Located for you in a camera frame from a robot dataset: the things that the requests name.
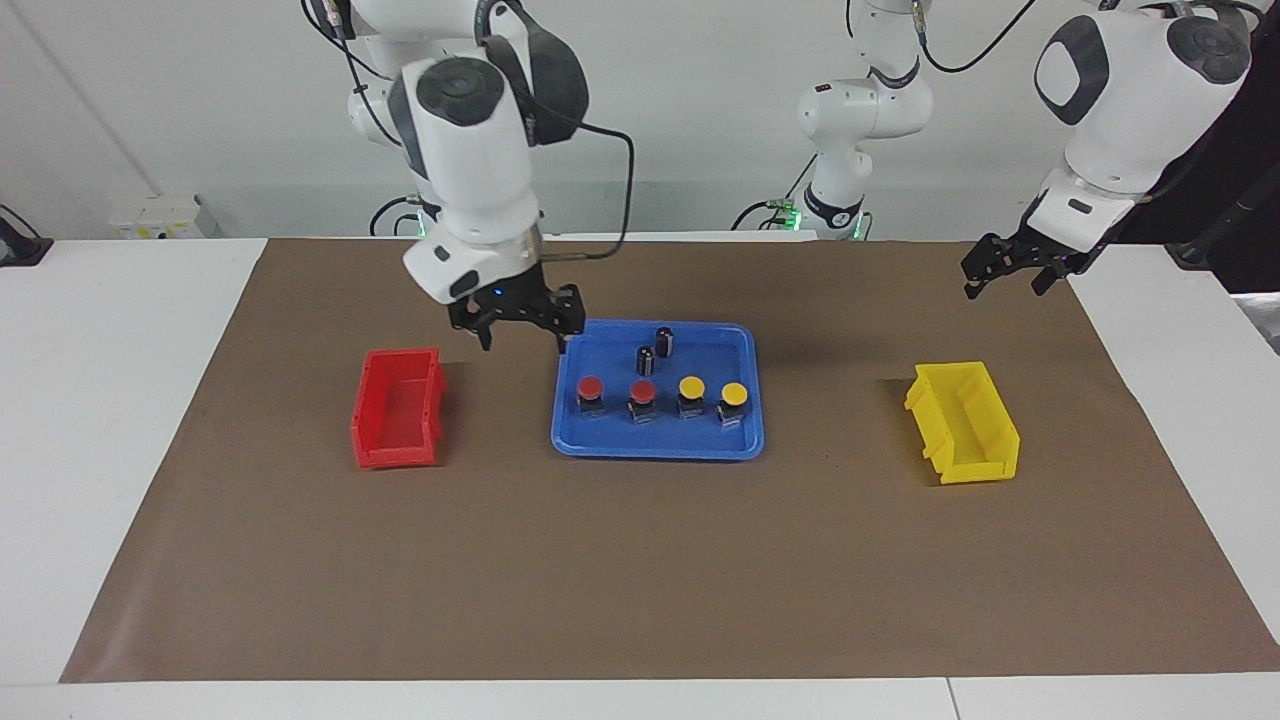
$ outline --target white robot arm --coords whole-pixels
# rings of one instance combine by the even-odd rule
[[[872,158],[859,143],[920,132],[933,113],[933,91],[919,74],[911,10],[911,0],[865,0],[854,38],[870,65],[868,76],[818,85],[800,100],[800,127],[818,160],[799,227],[818,237],[861,236]]]
[[[498,320],[534,323],[563,350],[586,313],[576,286],[547,287],[530,147],[568,140],[586,114],[572,50],[520,0],[311,3],[344,49],[365,37],[389,78],[351,99],[352,122],[403,147],[420,196],[440,208],[404,254],[410,275],[485,350]]]
[[[1018,232],[984,236],[965,256],[965,292],[1041,268],[1043,295],[1083,273],[1125,217],[1235,97],[1249,70],[1236,3],[1161,3],[1078,15],[1036,68],[1044,105],[1074,132]]]

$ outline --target black cylinder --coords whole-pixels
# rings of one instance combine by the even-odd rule
[[[636,350],[636,374],[641,378],[653,375],[653,348],[648,345]]]

